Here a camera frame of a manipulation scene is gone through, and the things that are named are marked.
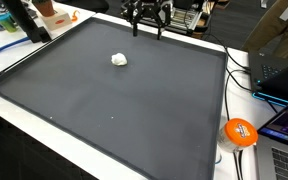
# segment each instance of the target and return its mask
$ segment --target gray tray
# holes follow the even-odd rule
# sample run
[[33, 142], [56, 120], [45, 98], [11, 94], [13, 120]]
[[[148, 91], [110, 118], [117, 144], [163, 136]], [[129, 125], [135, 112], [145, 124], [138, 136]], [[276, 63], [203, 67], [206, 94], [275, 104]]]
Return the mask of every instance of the gray tray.
[[2, 74], [0, 96], [150, 179], [212, 179], [225, 54], [138, 34], [90, 19]]

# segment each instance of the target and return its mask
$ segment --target cable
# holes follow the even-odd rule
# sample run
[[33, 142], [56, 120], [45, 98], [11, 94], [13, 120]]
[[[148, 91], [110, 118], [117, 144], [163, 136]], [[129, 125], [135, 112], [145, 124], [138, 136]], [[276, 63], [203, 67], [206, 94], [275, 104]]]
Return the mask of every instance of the cable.
[[5, 6], [3, 4], [0, 4], [0, 13], [4, 13], [6, 11], [7, 9], [5, 8]]
[[239, 164], [239, 166], [240, 166], [240, 174], [241, 174], [241, 178], [243, 179], [242, 155], [243, 155], [243, 150], [241, 150], [240, 153], [239, 153], [239, 155], [238, 155], [238, 164]]
[[220, 154], [220, 159], [215, 162], [215, 164], [219, 164], [222, 161], [222, 154]]
[[250, 71], [251, 69], [249, 67], [245, 67], [245, 66], [242, 66], [241, 64], [239, 64], [237, 61], [235, 61], [235, 59], [231, 56], [231, 54], [228, 52], [228, 48], [223, 44], [222, 41], [220, 41], [216, 36], [214, 36], [213, 34], [209, 34], [210, 36], [214, 37], [223, 47], [224, 47], [224, 50], [226, 52], [226, 54], [231, 58], [231, 60], [236, 64], [238, 65], [239, 67], [247, 70], [247, 71]]
[[227, 79], [226, 79], [225, 89], [224, 89], [224, 103], [225, 103], [225, 110], [226, 110], [227, 121], [229, 121], [231, 118], [230, 118], [230, 115], [229, 115], [228, 104], [227, 104], [227, 85], [228, 85], [228, 81], [229, 81], [230, 77], [232, 77], [232, 78], [234, 79], [235, 83], [236, 83], [238, 86], [240, 86], [242, 89], [245, 89], [245, 90], [247, 90], [247, 91], [251, 91], [251, 90], [243, 87], [242, 85], [240, 85], [239, 82], [237, 82], [237, 80], [236, 80], [236, 79], [234, 78], [234, 76], [233, 76], [233, 73], [234, 73], [234, 72], [243, 72], [243, 73], [248, 74], [247, 71], [245, 71], [245, 70], [239, 70], [239, 69], [233, 70], [232, 72], [230, 72], [228, 69], [226, 69], [226, 71], [228, 72], [228, 77], [227, 77]]
[[269, 101], [266, 101], [270, 106], [271, 108], [273, 109], [273, 111], [277, 114], [277, 110], [275, 109], [275, 107], [269, 102]]
[[242, 152], [243, 151], [233, 152], [234, 161], [235, 161], [235, 168], [236, 168], [238, 180], [243, 180], [242, 170], [241, 170], [241, 168], [242, 168], [242, 166], [241, 166], [241, 161], [242, 161], [241, 153]]

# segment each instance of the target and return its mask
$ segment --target laptop keyboard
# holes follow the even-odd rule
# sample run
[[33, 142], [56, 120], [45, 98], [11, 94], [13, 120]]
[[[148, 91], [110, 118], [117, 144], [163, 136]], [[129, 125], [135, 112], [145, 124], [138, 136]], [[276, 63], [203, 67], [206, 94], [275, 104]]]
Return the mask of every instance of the laptop keyboard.
[[288, 180], [288, 153], [272, 148], [276, 179]]
[[267, 78], [274, 76], [275, 74], [281, 72], [281, 69], [272, 68], [272, 67], [264, 65], [264, 64], [262, 64], [262, 70], [263, 70], [264, 79], [267, 79]]

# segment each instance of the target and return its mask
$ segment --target orange object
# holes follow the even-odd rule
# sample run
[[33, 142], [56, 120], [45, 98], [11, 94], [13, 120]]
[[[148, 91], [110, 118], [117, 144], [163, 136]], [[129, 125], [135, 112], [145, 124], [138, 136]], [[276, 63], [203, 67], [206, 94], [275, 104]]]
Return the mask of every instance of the orange object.
[[78, 10], [75, 10], [73, 12], [73, 15], [72, 15], [72, 22], [75, 22], [78, 20], [78, 17], [77, 17], [77, 13], [78, 13], [78, 16], [80, 15], [80, 12]]
[[224, 127], [227, 137], [238, 146], [250, 146], [257, 141], [258, 134], [249, 122], [235, 118], [228, 121]]
[[234, 152], [254, 144], [257, 139], [258, 134], [253, 125], [243, 119], [234, 118], [220, 130], [218, 145], [228, 152]]

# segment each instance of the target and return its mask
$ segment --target white table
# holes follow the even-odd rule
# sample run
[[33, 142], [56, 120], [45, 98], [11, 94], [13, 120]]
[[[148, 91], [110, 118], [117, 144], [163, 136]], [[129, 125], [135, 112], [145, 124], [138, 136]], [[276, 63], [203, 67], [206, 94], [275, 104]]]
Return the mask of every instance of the white table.
[[[93, 16], [93, 18], [99, 18], [124, 26], [130, 26], [129, 23], [123, 19], [104, 14], [96, 14]], [[148, 26], [139, 25], [138, 28], [154, 34], [157, 33], [157, 29]], [[16, 39], [18, 39], [23, 37], [23, 34], [18, 33], [16, 36]], [[224, 51], [223, 47], [220, 45], [192, 39], [190, 37], [185, 37], [171, 32], [163, 32], [162, 36], [196, 44], [217, 51]], [[8, 65], [21, 59], [25, 55], [29, 54], [32, 50], [35, 50], [41, 46], [41, 44], [40, 46], [21, 46], [16, 47], [16, 49], [14, 48], [13, 50], [0, 53], [0, 70], [6, 68]], [[229, 52], [239, 63], [247, 66], [247, 54], [245, 52], [235, 49], [229, 49]], [[228, 68], [230, 70], [239, 69], [237, 65], [232, 63], [232, 61], [229, 61]], [[234, 77], [236, 77], [236, 79], [241, 82], [242, 85], [249, 87], [249, 78], [246, 75], [236, 73], [234, 74]], [[274, 112], [267, 103], [252, 98], [249, 92], [240, 89], [233, 81], [229, 82], [227, 97], [230, 117], [244, 118], [251, 122], [256, 128], [260, 127], [274, 115]], [[13, 105], [12, 103], [5, 101], [2, 98], [0, 98], [0, 116], [98, 179], [146, 179], [142, 175], [106, 156], [86, 143]], [[225, 122], [226, 113], [225, 106], [223, 104], [221, 126], [223, 126]], [[233, 155], [224, 151], [221, 151], [221, 154], [223, 159], [220, 164], [215, 166], [214, 179], [237, 179]], [[255, 159], [254, 148], [247, 148], [243, 153], [242, 163], [244, 180], [257, 179]]]

